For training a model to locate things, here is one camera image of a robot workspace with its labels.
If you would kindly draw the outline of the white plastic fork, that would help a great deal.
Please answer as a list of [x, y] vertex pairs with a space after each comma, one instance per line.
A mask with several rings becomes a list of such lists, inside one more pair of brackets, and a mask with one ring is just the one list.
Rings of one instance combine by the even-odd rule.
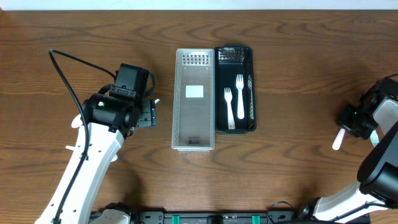
[[235, 122], [233, 117], [233, 110], [231, 106], [231, 101], [233, 99], [231, 89], [226, 87], [224, 89], [224, 99], [227, 104], [227, 117], [228, 117], [228, 129], [235, 129]]
[[373, 130], [369, 137], [373, 147], [376, 147], [379, 144], [379, 136], [377, 135], [376, 130]]
[[239, 119], [244, 118], [244, 105], [243, 105], [243, 88], [244, 88], [244, 80], [243, 74], [236, 75], [236, 88], [238, 90], [238, 107], [237, 107], [237, 116]]

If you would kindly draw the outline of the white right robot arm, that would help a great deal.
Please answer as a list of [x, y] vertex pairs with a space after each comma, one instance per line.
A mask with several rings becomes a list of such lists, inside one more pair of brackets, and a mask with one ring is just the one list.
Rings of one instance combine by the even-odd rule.
[[329, 197], [315, 199], [297, 213], [299, 220], [348, 223], [378, 210], [397, 209], [397, 81], [378, 80], [338, 118], [332, 148], [341, 147], [346, 133], [367, 140], [381, 128], [384, 137], [361, 163], [355, 183]]

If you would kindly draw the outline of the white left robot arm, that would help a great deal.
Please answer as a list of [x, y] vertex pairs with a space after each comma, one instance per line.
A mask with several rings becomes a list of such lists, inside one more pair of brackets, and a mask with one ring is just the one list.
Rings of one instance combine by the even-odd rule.
[[88, 223], [91, 209], [110, 163], [135, 128], [155, 126], [156, 100], [144, 100], [133, 91], [107, 95], [108, 85], [83, 104], [74, 118], [78, 129], [73, 154], [62, 179], [37, 223]]

